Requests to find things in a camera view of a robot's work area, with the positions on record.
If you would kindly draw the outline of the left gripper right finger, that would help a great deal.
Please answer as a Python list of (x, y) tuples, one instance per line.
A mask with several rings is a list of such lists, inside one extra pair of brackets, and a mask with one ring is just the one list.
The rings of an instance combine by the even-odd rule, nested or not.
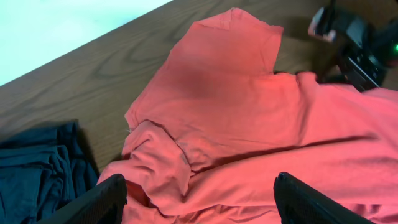
[(372, 223), (287, 172), (279, 173), (273, 189), (282, 224)]

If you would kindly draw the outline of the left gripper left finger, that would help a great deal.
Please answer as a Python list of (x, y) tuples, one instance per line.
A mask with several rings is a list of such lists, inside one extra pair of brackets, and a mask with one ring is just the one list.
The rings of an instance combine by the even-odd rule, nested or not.
[(38, 224), (121, 224), (126, 196), (125, 178), (114, 174)]

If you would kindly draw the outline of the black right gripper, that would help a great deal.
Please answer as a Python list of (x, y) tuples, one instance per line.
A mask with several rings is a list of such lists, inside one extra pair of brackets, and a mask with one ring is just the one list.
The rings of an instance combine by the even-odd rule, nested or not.
[(341, 76), (360, 92), (380, 87), (387, 67), (377, 54), (386, 41), (387, 27), (376, 29), (362, 17), (334, 6), (324, 7), (323, 20), (327, 31), (345, 39), (337, 54)]

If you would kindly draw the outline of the red orange t-shirt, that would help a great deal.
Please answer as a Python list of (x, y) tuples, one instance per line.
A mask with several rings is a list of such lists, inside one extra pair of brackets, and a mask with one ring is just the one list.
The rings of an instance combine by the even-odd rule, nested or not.
[(283, 29), (233, 8), (194, 22), (126, 113), (123, 223), (279, 223), (288, 172), (397, 222), (397, 92), (274, 73)]

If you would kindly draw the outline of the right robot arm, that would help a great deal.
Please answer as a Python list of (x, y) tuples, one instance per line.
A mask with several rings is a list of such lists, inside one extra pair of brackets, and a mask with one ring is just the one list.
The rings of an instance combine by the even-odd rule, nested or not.
[(374, 28), (362, 17), (337, 8), (324, 8), (319, 31), (335, 31), (345, 42), (336, 54), (340, 72), (325, 78), (327, 83), (351, 84), (360, 92), (382, 85), (388, 71), (397, 67), (397, 20)]

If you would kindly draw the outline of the folded navy blue garment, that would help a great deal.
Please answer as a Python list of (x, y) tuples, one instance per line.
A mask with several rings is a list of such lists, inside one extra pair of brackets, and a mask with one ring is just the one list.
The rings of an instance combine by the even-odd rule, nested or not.
[(80, 134), (72, 121), (1, 141), (1, 223), (37, 223), (96, 185)]

